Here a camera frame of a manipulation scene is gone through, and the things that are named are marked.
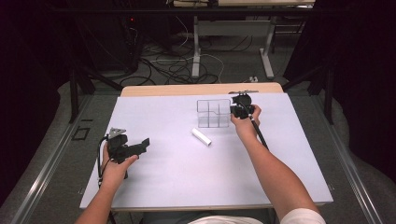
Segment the table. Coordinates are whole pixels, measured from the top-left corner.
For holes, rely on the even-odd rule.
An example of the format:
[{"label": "table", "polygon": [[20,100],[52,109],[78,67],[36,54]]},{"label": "table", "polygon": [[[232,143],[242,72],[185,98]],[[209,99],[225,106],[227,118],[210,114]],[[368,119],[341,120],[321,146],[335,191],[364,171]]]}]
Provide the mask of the table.
[{"label": "table", "polygon": [[[174,1],[175,7],[207,7],[208,1]],[[219,7],[279,7],[313,5],[315,0],[219,0]],[[274,36],[276,17],[269,21],[198,21],[194,16],[194,58],[192,77],[199,76],[200,55],[199,35],[255,35],[265,36],[264,48],[260,49],[265,75],[274,78],[268,58],[268,51]]]},{"label": "table", "polygon": [[[191,134],[196,127],[197,100],[231,98],[229,91],[251,93],[262,107],[262,134],[268,147],[306,185],[316,204],[332,202],[332,195],[304,136],[289,96],[276,83],[203,84],[126,87],[113,111],[111,127],[126,129],[128,145],[150,137],[148,152],[140,156],[118,190],[116,211],[175,211],[272,207],[238,139],[234,126],[201,129],[210,147]],[[97,192],[96,166],[80,207]]]}]

